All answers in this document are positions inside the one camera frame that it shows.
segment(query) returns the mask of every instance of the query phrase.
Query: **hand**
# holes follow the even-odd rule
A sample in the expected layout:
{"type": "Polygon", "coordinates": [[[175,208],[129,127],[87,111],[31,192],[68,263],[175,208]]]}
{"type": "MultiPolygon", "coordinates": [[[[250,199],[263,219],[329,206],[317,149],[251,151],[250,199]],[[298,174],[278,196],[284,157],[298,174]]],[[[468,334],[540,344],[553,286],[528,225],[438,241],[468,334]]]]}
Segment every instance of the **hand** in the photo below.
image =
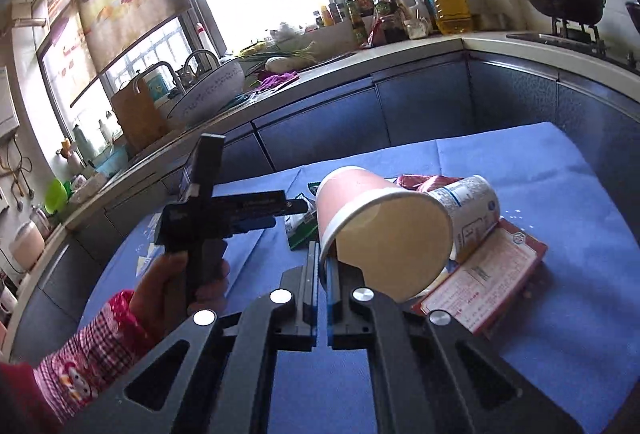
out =
{"type": "MultiPolygon", "coordinates": [[[[164,254],[156,258],[144,274],[133,293],[129,309],[140,325],[153,338],[160,340],[164,336],[164,288],[166,283],[178,275],[187,266],[187,253],[164,254]]],[[[228,287],[228,262],[222,262],[223,279],[201,286],[196,291],[196,302],[189,306],[189,313],[200,309],[210,309],[221,313],[226,307],[225,292],[228,287]]]]}

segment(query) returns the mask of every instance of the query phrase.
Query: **pink paper cup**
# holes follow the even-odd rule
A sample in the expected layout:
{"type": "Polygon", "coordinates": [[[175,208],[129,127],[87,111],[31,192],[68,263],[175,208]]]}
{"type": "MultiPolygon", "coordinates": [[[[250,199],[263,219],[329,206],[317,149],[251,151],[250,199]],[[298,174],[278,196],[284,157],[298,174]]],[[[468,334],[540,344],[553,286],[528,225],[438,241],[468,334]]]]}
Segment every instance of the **pink paper cup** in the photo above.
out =
{"type": "Polygon", "coordinates": [[[329,173],[318,187],[320,262],[335,244],[365,283],[402,302],[442,271],[453,245],[451,218],[436,199],[361,167],[329,173]]]}

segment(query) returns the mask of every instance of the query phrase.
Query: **triangular cutout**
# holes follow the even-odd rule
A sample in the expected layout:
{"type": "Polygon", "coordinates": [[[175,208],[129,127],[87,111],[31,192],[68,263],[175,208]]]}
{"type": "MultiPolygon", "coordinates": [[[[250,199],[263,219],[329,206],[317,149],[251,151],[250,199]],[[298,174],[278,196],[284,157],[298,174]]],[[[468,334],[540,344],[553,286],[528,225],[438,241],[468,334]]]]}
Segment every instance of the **triangular cutout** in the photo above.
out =
{"type": "Polygon", "coordinates": [[[187,351],[189,343],[186,340],[176,342],[127,385],[126,397],[148,409],[161,410],[187,351]]]}
{"type": "Polygon", "coordinates": [[[482,408],[493,410],[516,397],[516,388],[473,348],[465,342],[458,342],[456,349],[482,408]]]}

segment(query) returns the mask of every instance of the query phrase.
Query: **silver screw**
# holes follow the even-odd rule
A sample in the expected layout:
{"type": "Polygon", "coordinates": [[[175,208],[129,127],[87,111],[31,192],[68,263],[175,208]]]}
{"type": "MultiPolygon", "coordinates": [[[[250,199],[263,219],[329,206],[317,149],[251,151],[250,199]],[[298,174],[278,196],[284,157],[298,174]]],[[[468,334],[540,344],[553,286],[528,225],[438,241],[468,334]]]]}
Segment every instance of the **silver screw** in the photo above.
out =
{"type": "Polygon", "coordinates": [[[284,304],[292,299],[293,295],[288,289],[278,288],[271,292],[271,302],[276,304],[284,304]]]}
{"type": "Polygon", "coordinates": [[[198,326],[208,326],[216,319],[216,314],[210,309],[201,309],[193,316],[193,321],[198,326]]]}
{"type": "Polygon", "coordinates": [[[369,288],[357,288],[353,290],[353,298],[360,302],[367,302],[373,299],[373,290],[369,288]]]}
{"type": "Polygon", "coordinates": [[[429,315],[429,320],[436,324],[436,326],[446,326],[451,322],[451,315],[449,315],[446,311],[442,311],[440,309],[436,311],[432,311],[429,315]]]}

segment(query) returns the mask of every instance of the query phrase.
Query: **gas stove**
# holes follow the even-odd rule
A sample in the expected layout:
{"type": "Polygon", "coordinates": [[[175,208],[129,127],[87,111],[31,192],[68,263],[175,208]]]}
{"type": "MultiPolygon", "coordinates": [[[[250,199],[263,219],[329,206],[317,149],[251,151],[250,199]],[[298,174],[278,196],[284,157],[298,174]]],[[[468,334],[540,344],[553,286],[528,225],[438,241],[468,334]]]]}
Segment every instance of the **gas stove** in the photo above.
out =
{"type": "Polygon", "coordinates": [[[509,39],[539,42],[540,44],[548,44],[550,46],[572,50],[572,52],[584,53],[585,55],[604,60],[610,64],[615,64],[620,68],[640,76],[640,71],[636,68],[638,63],[634,53],[629,51],[626,57],[616,55],[600,38],[598,27],[595,25],[589,26],[587,29],[583,24],[579,24],[579,28],[577,28],[570,26],[567,20],[556,20],[553,18],[551,34],[525,32],[522,34],[507,34],[506,37],[509,39]]]}

